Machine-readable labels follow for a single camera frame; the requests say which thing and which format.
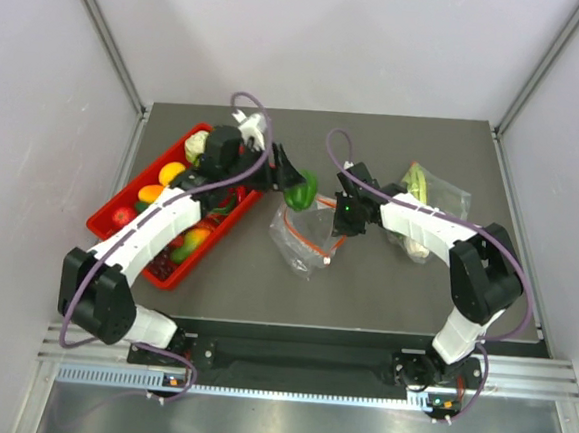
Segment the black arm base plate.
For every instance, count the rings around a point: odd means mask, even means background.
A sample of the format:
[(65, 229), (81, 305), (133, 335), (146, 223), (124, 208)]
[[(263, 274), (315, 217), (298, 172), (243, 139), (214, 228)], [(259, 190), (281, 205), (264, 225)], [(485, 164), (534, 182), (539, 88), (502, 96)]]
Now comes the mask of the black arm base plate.
[(431, 336), (180, 317), (178, 353), (197, 368), (198, 384), (371, 398), (480, 388), (469, 356), (450, 377), (429, 380), (422, 356)]

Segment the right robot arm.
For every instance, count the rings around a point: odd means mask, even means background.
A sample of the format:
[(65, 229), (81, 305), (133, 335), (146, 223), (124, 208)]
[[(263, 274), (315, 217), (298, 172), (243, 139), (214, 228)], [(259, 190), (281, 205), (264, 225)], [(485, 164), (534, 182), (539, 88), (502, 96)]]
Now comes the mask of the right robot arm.
[(366, 164), (338, 173), (333, 234), (357, 236), (370, 224), (410, 239), (449, 268), (453, 309), (422, 356), (429, 380), (450, 383), (487, 329), (522, 295), (514, 246), (499, 224), (480, 228), (420, 202), (404, 187), (383, 188)]

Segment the clear zip bag red slider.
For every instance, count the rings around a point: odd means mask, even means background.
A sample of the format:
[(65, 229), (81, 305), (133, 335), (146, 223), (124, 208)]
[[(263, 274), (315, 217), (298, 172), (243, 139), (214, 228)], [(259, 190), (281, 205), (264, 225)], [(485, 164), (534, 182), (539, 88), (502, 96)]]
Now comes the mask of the clear zip bag red slider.
[(317, 195), (304, 211), (281, 203), (272, 218), (269, 235), (288, 267), (302, 279), (330, 266), (346, 241), (345, 236), (332, 234), (335, 207), (334, 199)]

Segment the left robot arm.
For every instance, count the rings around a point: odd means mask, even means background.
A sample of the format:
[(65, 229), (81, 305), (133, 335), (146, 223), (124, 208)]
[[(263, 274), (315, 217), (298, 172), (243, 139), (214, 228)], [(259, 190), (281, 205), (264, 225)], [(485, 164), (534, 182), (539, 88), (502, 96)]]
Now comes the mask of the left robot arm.
[(216, 126), (198, 162), (179, 173), (158, 198), (111, 238), (63, 259), (58, 311), (106, 345), (144, 343), (163, 363), (185, 353), (185, 339), (171, 317), (134, 301), (137, 276), (171, 241), (195, 226), (236, 185), (282, 192), (305, 185), (280, 144), (249, 136), (238, 127)]

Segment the fake green pepper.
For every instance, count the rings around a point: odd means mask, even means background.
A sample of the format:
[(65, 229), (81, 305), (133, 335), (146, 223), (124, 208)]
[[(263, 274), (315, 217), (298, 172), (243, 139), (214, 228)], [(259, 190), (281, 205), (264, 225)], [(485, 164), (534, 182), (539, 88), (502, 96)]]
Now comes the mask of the fake green pepper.
[(305, 183), (283, 192), (285, 204), (293, 211), (305, 211), (314, 202), (318, 192), (318, 178), (314, 172), (302, 171)]

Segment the fake cabbage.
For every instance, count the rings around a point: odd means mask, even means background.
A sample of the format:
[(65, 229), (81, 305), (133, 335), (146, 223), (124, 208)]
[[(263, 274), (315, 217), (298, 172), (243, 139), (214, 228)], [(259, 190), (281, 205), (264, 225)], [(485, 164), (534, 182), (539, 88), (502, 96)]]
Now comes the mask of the fake cabbage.
[(198, 164), (200, 156), (206, 150), (206, 141), (209, 135), (208, 131), (199, 130), (185, 139), (183, 150), (186, 161), (192, 165)]

